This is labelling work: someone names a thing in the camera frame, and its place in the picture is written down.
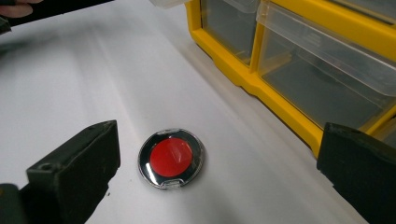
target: white surface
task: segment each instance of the white surface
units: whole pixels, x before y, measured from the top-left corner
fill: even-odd
[[[109,119],[121,168],[88,223],[364,223],[306,145],[194,44],[184,7],[117,0],[0,36],[0,182],[23,187],[30,165]],[[164,191],[137,156],[168,128],[196,134],[206,160]]]

